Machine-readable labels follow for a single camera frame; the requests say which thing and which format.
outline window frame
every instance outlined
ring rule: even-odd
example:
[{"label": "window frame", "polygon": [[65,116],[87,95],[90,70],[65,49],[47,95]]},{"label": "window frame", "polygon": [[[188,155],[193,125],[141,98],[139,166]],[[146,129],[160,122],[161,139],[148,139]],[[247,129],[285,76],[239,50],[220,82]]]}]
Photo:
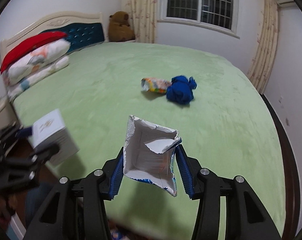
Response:
[{"label": "window frame", "polygon": [[239,38],[239,36],[236,35],[237,25],[238,25],[238,0],[233,0],[231,29],[223,28],[223,27],[220,27],[220,26],[217,26],[214,24],[201,22],[202,10],[200,8],[202,8],[202,0],[198,0],[198,15],[197,15],[198,20],[167,17],[168,0],[160,0],[159,6],[160,6],[160,8],[159,8],[160,17],[159,17],[158,22],[192,25],[192,26],[197,26],[197,27],[206,28],[206,29],[210,29],[210,30],[215,30],[215,31]]}]

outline metal bolt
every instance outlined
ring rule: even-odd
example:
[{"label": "metal bolt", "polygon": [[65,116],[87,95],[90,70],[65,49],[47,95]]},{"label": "metal bolt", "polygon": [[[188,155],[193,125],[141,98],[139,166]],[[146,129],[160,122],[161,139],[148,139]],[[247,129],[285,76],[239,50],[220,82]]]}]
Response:
[{"label": "metal bolt", "polygon": [[34,155],[31,159],[31,161],[34,163],[38,159],[38,155]]},{"label": "metal bolt", "polygon": [[103,170],[95,170],[93,174],[95,176],[101,176],[103,174]]},{"label": "metal bolt", "polygon": [[204,169],[201,169],[200,172],[203,174],[203,175],[208,175],[210,173],[210,171],[206,168]]},{"label": "metal bolt", "polygon": [[29,179],[30,179],[30,180],[31,180],[31,179],[33,179],[33,178],[34,178],[34,176],[35,176],[34,171],[30,172],[30,174],[29,174]]},{"label": "metal bolt", "polygon": [[239,183],[242,183],[244,182],[244,178],[242,176],[236,176],[236,181],[239,182]]},{"label": "metal bolt", "polygon": [[67,178],[67,177],[62,177],[61,179],[59,179],[59,182],[60,182],[61,184],[65,184],[65,183],[67,183],[67,181],[68,181],[68,178]]}]

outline floral curtain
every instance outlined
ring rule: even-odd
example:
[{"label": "floral curtain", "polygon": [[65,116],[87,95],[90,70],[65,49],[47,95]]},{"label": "floral curtain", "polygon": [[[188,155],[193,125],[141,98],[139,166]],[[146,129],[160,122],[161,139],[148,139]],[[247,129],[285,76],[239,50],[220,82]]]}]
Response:
[{"label": "floral curtain", "polygon": [[273,67],[278,42],[278,5],[276,0],[264,0],[263,25],[257,37],[257,52],[247,77],[260,94],[264,93]]},{"label": "floral curtain", "polygon": [[154,43],[156,37],[157,0],[122,0],[122,10],[129,14],[136,41]]}]

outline white bed frame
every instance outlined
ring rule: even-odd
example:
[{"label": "white bed frame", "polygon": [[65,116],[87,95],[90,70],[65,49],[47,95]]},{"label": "white bed frame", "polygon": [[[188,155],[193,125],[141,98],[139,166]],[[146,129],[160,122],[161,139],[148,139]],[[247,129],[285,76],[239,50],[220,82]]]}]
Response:
[{"label": "white bed frame", "polygon": [[[69,25],[71,23],[101,23],[102,24],[102,13],[97,14],[86,14],[75,11],[62,11],[53,14],[49,14],[41,18],[40,20],[29,25],[24,30],[17,33],[10,39],[2,40],[0,42],[0,64],[2,63],[5,55],[17,46],[20,42],[25,39],[41,33],[42,31],[49,29],[56,29]],[[103,27],[104,38],[106,38],[106,32]]]}]

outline brown teddy bear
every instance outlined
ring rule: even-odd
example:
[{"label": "brown teddy bear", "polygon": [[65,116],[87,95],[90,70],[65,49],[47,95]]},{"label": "brown teddy bear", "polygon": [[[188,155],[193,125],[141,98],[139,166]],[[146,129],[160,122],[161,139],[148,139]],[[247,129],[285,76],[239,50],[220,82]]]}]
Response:
[{"label": "brown teddy bear", "polygon": [[130,41],[135,39],[134,31],[130,29],[129,15],[126,12],[116,12],[110,15],[109,41]]}]

